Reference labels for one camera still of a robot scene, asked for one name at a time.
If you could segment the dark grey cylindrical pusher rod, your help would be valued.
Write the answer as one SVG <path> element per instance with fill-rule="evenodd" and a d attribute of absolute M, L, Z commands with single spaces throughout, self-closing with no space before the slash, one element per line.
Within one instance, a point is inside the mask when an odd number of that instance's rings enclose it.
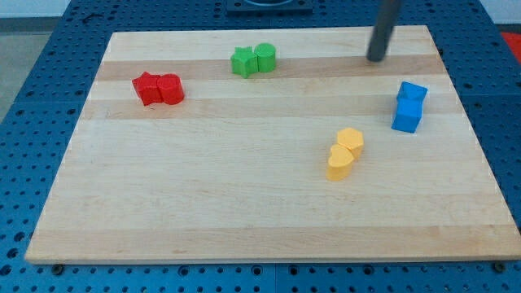
<path fill-rule="evenodd" d="M 382 0 L 366 52 L 370 62 L 384 60 L 402 4 L 402 0 Z"/>

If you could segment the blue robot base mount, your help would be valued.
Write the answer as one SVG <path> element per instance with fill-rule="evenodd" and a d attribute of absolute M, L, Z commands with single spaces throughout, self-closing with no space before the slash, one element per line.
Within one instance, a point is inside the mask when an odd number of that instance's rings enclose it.
<path fill-rule="evenodd" d="M 313 12 L 313 0 L 225 0 L 228 15 Z"/>

